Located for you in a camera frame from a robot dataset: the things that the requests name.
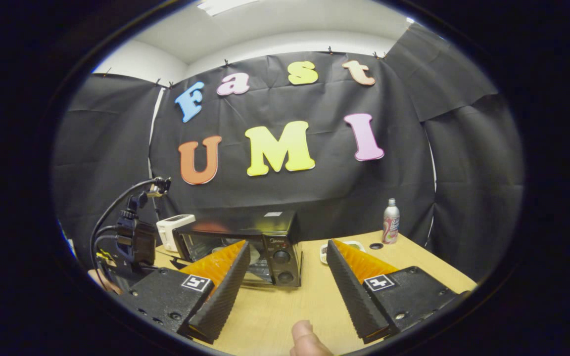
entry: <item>toaster oven knob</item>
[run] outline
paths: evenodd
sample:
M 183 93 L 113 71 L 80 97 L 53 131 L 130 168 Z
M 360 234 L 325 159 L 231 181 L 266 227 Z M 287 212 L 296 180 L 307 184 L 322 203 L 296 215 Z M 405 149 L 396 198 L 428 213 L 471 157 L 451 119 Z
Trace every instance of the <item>toaster oven knob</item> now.
M 285 272 L 281 272 L 279 274 L 278 278 L 279 278 L 279 282 L 289 283 L 289 282 L 292 282 L 294 280 L 294 275 L 292 275 L 292 273 L 285 271 Z
M 272 258 L 277 264 L 285 264 L 289 262 L 289 253 L 285 251 L 276 251 Z

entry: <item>black curtain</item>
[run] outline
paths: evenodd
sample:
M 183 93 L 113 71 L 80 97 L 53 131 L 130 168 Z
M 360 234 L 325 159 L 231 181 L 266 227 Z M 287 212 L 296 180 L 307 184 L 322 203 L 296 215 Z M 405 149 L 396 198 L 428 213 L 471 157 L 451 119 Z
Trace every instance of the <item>black curtain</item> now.
M 426 248 L 475 281 L 509 245 L 523 195 L 523 154 L 505 99 L 449 42 L 413 24 L 387 54 L 432 148 L 434 224 Z
M 159 92 L 141 79 L 92 74 L 63 116 L 52 158 L 52 196 L 63 232 L 87 268 L 96 221 L 123 191 L 149 178 L 149 135 Z M 106 224 L 114 224 L 124 207 L 120 203 Z M 157 221 L 151 202 L 139 215 Z
M 356 83 L 342 63 L 367 65 L 373 86 Z M 287 66 L 311 61 L 319 75 L 313 84 L 294 86 Z M 249 75 L 249 91 L 219 96 L 229 74 Z M 201 90 L 201 112 L 182 122 L 176 98 L 194 83 Z M 368 113 L 382 159 L 355 160 L 357 146 L 346 115 Z M 285 124 L 309 124 L 307 144 L 315 167 L 250 177 L 250 142 L 244 133 L 266 126 L 279 139 Z M 180 176 L 178 147 L 197 141 L 195 168 L 206 164 L 202 140 L 220 135 L 219 168 L 208 183 L 189 185 Z M 166 90 L 155 119 L 151 148 L 155 176 L 171 176 L 173 186 L 163 198 L 164 216 L 260 209 L 298 212 L 302 239 L 326 239 L 382 229 L 382 213 L 395 198 L 402 213 L 400 232 L 425 244 L 432 218 L 434 176 L 426 133 L 418 112 L 397 74 L 381 59 L 351 53 L 295 52 L 231 63 L 185 79 Z

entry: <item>ceiling light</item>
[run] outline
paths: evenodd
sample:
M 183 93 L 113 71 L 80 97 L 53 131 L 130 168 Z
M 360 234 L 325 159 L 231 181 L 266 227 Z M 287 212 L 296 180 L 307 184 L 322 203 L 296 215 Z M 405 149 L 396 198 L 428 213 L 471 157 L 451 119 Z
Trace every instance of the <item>ceiling light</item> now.
M 210 16 L 215 16 L 215 14 L 228 11 L 234 7 L 249 4 L 251 2 L 257 2 L 259 0 L 206 0 L 201 4 L 197 5 L 203 11 L 206 11 Z

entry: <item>table surface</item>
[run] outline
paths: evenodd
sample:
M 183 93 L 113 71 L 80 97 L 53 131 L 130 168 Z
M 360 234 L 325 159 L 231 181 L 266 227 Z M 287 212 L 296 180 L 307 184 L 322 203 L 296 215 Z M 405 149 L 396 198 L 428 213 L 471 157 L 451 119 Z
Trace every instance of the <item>table surface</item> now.
M 358 241 L 367 253 L 398 269 L 418 266 L 457 293 L 476 287 L 472 279 L 402 235 L 393 245 L 384 245 L 380 250 L 369 248 L 381 237 L 380 230 L 337 240 Z M 329 266 L 320 261 L 319 250 L 326 243 L 317 240 L 298 244 L 304 254 L 301 287 L 242 286 L 219 339 L 214 345 L 196 342 L 233 355 L 287 356 L 293 346 L 292 325 L 307 319 L 314 333 L 335 355 L 365 347 L 355 333 Z M 158 246 L 155 264 L 176 269 L 170 263 L 172 257 L 179 255 Z

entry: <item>black toaster oven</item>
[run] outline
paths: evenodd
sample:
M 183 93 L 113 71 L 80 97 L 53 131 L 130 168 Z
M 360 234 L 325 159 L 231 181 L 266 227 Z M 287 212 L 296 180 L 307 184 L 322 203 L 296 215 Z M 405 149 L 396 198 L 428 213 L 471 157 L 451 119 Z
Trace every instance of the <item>black toaster oven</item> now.
M 173 229 L 177 253 L 197 261 L 242 239 L 250 243 L 244 282 L 300 286 L 302 252 L 295 212 L 195 214 L 195 221 Z

